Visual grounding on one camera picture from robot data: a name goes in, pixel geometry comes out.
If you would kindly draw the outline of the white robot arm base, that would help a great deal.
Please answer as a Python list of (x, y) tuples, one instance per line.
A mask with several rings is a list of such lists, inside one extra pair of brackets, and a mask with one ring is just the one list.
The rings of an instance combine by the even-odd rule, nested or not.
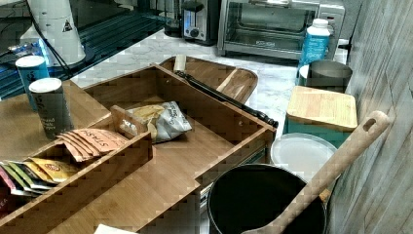
[(27, 0), (27, 3), (32, 24), (20, 41), (39, 42), (48, 67), (65, 63), (74, 66), (87, 57), (69, 0)]

